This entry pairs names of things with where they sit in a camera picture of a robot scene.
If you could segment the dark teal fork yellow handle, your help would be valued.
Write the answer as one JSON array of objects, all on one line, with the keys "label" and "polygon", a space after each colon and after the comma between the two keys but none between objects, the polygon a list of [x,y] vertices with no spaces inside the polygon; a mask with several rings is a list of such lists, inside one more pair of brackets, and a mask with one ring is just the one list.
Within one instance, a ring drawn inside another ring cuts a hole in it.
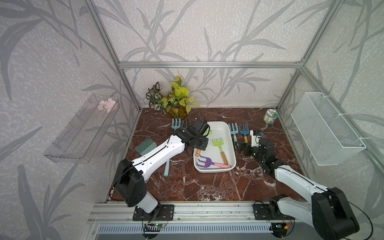
[{"label": "dark teal fork yellow handle", "polygon": [[182,128],[188,129],[188,127],[190,127],[191,125],[192,125],[192,121],[191,120],[182,120],[182,124],[181,124]]}]

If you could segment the white plastic storage box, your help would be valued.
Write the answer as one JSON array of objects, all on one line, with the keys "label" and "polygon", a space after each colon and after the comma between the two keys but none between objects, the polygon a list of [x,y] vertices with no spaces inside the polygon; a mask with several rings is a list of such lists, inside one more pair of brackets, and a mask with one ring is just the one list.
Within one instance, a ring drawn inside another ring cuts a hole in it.
[{"label": "white plastic storage box", "polygon": [[210,130],[212,130],[212,134],[208,135],[208,146],[205,151],[201,151],[201,155],[203,157],[210,158],[214,163],[220,163],[224,164],[223,159],[221,157],[221,153],[218,147],[215,147],[213,145],[213,139],[219,139],[223,138],[224,144],[222,145],[222,149],[226,155],[226,158],[229,162],[228,165],[231,166],[229,169],[221,169],[219,167],[211,165],[208,168],[201,168],[197,166],[198,158],[196,157],[196,151],[197,149],[194,149],[194,167],[198,170],[200,173],[222,173],[222,172],[229,172],[233,170],[237,164],[236,155],[235,155],[235,149],[232,142],[232,137],[230,134],[230,129],[227,123],[225,122],[208,122],[210,126]]}]

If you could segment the dark teal rake yellow handle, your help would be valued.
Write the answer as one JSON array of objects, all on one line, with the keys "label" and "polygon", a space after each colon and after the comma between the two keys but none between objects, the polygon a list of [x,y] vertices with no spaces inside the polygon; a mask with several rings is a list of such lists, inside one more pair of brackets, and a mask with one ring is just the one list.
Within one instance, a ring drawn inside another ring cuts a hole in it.
[{"label": "dark teal rake yellow handle", "polygon": [[248,124],[240,124],[239,132],[244,136],[244,142],[248,143],[248,135],[250,134],[250,129]]}]

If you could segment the light blue rake pale handle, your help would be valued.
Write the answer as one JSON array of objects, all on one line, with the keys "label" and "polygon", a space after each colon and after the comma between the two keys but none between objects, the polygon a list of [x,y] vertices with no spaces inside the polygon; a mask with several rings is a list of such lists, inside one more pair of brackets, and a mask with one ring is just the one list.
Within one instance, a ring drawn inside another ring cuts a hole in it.
[{"label": "light blue rake pale handle", "polygon": [[230,134],[233,136],[233,143],[237,142],[237,134],[239,133],[239,127],[237,123],[228,124]]},{"label": "light blue rake pale handle", "polygon": [[164,177],[169,176],[169,170],[170,170],[170,160],[167,160],[165,170],[164,170]]}]

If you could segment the light blue fork pale handle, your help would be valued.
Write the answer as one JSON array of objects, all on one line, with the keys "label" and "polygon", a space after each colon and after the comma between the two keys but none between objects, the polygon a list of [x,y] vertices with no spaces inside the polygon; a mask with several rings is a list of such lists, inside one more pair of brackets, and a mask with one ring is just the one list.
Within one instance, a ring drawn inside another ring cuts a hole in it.
[{"label": "light blue fork pale handle", "polygon": [[180,118],[172,118],[172,126],[171,126],[171,128],[173,129],[173,130],[177,130],[177,129],[179,129],[180,127],[181,127],[181,119]]}]

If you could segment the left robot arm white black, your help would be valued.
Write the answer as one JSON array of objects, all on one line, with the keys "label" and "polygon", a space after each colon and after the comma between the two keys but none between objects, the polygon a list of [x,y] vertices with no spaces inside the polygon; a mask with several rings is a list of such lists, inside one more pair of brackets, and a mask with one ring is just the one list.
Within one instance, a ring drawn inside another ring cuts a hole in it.
[{"label": "left robot arm white black", "polygon": [[205,150],[208,145],[208,122],[196,118],[192,126],[175,130],[166,141],[149,153],[132,161],[120,161],[112,187],[120,194],[128,207],[139,207],[153,215],[161,204],[147,191],[146,182],[168,160],[188,148]]}]

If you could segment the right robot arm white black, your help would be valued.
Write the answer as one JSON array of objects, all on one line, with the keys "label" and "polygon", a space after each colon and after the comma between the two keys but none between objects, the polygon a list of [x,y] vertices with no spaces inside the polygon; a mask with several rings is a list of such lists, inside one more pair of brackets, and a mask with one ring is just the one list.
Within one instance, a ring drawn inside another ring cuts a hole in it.
[{"label": "right robot arm white black", "polygon": [[341,240],[359,232],[360,225],[344,192],[317,184],[276,158],[275,146],[261,138],[258,146],[235,142],[235,150],[259,162],[265,173],[304,198],[287,195],[270,198],[267,212],[272,219],[292,217],[313,227],[324,240]]}]

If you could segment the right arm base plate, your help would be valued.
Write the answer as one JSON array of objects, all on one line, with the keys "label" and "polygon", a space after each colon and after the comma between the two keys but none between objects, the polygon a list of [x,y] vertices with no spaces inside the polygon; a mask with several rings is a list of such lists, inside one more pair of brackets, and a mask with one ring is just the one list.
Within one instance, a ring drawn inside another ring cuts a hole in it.
[{"label": "right arm base plate", "polygon": [[261,201],[255,201],[253,204],[253,213],[255,220],[264,221],[288,221],[293,222],[295,218],[287,215],[283,215],[276,210],[274,206],[270,207],[269,203],[263,203]]}]

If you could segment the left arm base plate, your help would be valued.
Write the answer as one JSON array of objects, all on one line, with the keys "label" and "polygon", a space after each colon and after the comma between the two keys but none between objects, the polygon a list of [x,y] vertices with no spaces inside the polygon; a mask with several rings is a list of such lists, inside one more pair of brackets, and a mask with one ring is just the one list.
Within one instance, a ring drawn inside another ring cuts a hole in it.
[{"label": "left arm base plate", "polygon": [[175,205],[158,205],[152,212],[147,213],[139,207],[135,207],[133,221],[172,221],[175,213]]}]

